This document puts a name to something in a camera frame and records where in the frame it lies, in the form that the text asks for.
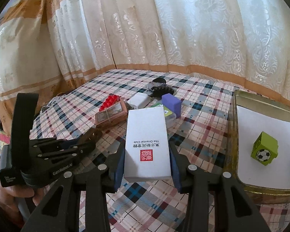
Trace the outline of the person's left hand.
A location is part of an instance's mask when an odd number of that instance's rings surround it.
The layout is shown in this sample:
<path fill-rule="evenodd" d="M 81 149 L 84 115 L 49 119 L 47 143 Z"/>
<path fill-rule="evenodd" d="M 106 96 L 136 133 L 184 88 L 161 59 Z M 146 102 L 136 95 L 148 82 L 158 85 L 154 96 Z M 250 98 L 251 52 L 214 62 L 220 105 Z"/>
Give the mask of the person's left hand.
<path fill-rule="evenodd" d="M 27 185 L 14 185 L 4 188 L 0 182 L 0 207 L 6 212 L 18 212 L 16 198 L 29 198 L 35 206 L 38 206 L 45 195 L 44 189 L 31 188 Z"/>

